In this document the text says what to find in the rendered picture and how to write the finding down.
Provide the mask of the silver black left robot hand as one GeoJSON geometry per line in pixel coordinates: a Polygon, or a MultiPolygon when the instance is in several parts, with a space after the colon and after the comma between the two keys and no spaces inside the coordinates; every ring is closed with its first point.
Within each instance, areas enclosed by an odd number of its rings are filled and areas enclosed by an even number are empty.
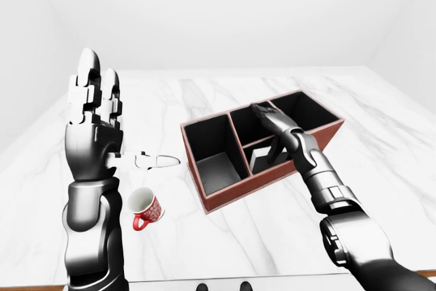
{"type": "Polygon", "coordinates": [[[113,69],[101,76],[99,58],[90,48],[82,51],[78,73],[69,80],[68,102],[65,153],[75,181],[107,179],[117,168],[150,170],[180,164],[169,155],[121,152],[119,77],[113,69]]]}

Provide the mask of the white grey book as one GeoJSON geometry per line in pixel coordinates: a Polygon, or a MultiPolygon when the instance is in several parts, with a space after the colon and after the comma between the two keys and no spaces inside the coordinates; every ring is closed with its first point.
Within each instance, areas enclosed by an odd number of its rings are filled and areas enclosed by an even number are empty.
{"type": "Polygon", "coordinates": [[[257,174],[270,168],[268,163],[268,152],[270,147],[254,149],[250,160],[250,169],[253,174],[257,174]]]}

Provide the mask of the red white patterned mug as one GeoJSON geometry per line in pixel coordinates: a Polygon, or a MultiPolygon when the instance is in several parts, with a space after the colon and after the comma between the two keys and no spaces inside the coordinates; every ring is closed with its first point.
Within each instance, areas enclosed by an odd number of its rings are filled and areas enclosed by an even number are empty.
{"type": "Polygon", "coordinates": [[[158,221],[164,214],[157,196],[152,189],[141,187],[128,198],[127,206],[134,214],[133,229],[141,231],[149,223],[158,221]]]}

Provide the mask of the red-brown desk caddy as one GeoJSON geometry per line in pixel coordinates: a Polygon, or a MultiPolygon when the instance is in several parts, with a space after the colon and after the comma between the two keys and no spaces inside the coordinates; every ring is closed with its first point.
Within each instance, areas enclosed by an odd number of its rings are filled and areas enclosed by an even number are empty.
{"type": "MultiPolygon", "coordinates": [[[[304,91],[259,102],[293,119],[325,149],[344,118],[304,91]]],[[[254,150],[269,147],[274,136],[248,105],[181,124],[187,165],[206,213],[210,213],[296,172],[291,160],[278,159],[265,170],[250,167],[254,150]]]]}

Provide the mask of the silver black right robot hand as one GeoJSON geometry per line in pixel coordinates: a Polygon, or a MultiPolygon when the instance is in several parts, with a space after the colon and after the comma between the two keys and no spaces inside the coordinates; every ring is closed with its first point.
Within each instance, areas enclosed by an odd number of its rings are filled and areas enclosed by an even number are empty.
{"type": "Polygon", "coordinates": [[[275,135],[267,155],[268,164],[273,164],[284,148],[287,149],[288,155],[296,152],[299,143],[293,133],[302,134],[304,130],[293,119],[276,108],[263,107],[259,104],[251,104],[250,108],[260,119],[261,124],[275,135]]]}

